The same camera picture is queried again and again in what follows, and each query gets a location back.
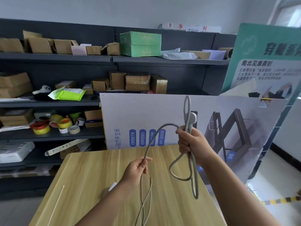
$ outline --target neon green plastic package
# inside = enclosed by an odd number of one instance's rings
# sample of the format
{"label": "neon green plastic package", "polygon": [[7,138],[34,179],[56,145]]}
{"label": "neon green plastic package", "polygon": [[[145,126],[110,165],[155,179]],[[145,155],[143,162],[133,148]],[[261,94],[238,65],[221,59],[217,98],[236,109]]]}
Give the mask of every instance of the neon green plastic package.
{"label": "neon green plastic package", "polygon": [[70,89],[62,87],[52,91],[48,96],[54,100],[80,101],[85,92],[85,89]]}

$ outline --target wood grain tabletop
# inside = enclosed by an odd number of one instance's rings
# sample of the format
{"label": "wood grain tabletop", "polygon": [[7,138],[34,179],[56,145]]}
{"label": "wood grain tabletop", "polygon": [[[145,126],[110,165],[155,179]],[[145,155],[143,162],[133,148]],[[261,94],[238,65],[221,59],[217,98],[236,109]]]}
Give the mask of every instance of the wood grain tabletop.
{"label": "wood grain tabletop", "polygon": [[[130,161],[144,156],[144,148],[105,150],[68,154],[44,196],[29,226],[74,226],[118,182]],[[199,177],[199,199],[195,200],[190,181],[179,181],[168,171],[179,156],[178,145],[151,147],[148,174],[143,177],[144,196],[153,179],[150,217],[146,226],[225,226],[211,196]],[[187,157],[174,165],[173,172],[189,176]],[[126,199],[115,226],[135,225],[140,209],[139,186]]]}

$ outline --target black baseboard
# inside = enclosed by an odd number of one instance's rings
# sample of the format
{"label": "black baseboard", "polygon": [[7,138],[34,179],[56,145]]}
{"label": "black baseboard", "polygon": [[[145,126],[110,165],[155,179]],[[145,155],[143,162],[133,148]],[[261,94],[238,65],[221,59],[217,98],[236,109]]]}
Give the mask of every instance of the black baseboard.
{"label": "black baseboard", "polygon": [[270,149],[301,172],[301,162],[299,160],[295,159],[293,156],[282,150],[274,143],[271,144]]}

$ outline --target power cord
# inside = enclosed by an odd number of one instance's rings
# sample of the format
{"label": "power cord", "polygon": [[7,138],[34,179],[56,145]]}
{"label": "power cord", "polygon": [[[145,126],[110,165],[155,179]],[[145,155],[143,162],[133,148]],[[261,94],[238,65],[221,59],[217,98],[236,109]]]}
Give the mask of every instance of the power cord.
{"label": "power cord", "polygon": [[[185,112],[186,110],[186,102],[188,104],[188,109],[187,109],[187,113]],[[191,109],[190,109],[190,106],[191,106],[191,100],[190,100],[190,97],[187,95],[185,97],[185,100],[184,100],[184,121],[185,121],[185,129],[184,131],[191,134],[191,130],[192,130],[192,125],[197,121],[197,116],[195,113],[192,113],[191,112]],[[172,126],[175,126],[177,127],[178,129],[181,129],[178,125],[176,124],[173,124],[173,123],[167,123],[167,124],[164,124],[162,125],[155,133],[155,135],[152,137],[151,141],[148,143],[148,147],[146,148],[146,152],[145,152],[145,155],[144,155],[144,160],[148,154],[148,151],[149,151],[149,148],[151,146],[151,143],[153,142],[153,140],[156,138],[157,134],[159,133],[159,131],[164,128],[165,126],[169,126],[169,125],[172,125]],[[178,158],[176,158],[175,161],[173,161],[171,163],[171,165],[169,166],[169,172],[170,174],[175,177],[176,179],[178,180],[181,180],[181,181],[188,181],[188,180],[191,180],[191,187],[192,187],[192,193],[193,193],[193,196],[195,199],[198,199],[199,198],[199,187],[198,187],[198,171],[197,171],[197,165],[196,165],[196,162],[195,162],[195,157],[194,157],[194,153],[192,151],[190,151],[188,153],[188,165],[189,165],[189,170],[190,170],[190,176],[188,178],[179,178],[178,176],[176,176],[172,171],[171,171],[171,168],[172,166],[180,160],[180,158],[182,158],[184,154],[180,154],[180,156]],[[194,180],[195,180],[195,186],[194,186],[194,182],[193,182],[193,177],[192,177],[192,166],[191,166],[191,161],[192,161],[192,164],[193,164],[193,169],[194,169]],[[141,175],[141,178],[140,178],[140,200],[141,200],[141,207],[140,207],[140,210],[139,210],[139,213],[138,213],[138,216],[137,216],[137,219],[136,219],[136,223],[135,223],[135,226],[137,226],[137,222],[138,222],[138,219],[139,219],[139,216],[140,216],[140,213],[142,211],[142,221],[141,221],[141,226],[145,226],[148,218],[149,218],[149,215],[150,215],[150,211],[151,211],[151,187],[152,187],[152,178],[150,177],[150,188],[144,198],[144,200],[142,199],[142,175]],[[146,219],[144,220],[144,204],[145,204],[145,201],[147,198],[150,198],[150,205],[149,205],[149,211],[148,211],[148,215],[146,217]]]}

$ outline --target white floor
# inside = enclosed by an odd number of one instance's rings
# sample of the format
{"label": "white floor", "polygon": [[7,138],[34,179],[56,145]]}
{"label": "white floor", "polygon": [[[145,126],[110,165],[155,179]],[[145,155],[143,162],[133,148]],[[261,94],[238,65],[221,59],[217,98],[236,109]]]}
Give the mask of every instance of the white floor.
{"label": "white floor", "polygon": [[[256,176],[248,184],[262,201],[294,197],[301,189],[301,173],[268,151]],[[28,226],[41,201],[42,198],[24,198],[0,202],[0,226]],[[266,208],[283,226],[301,225],[301,201]]]}

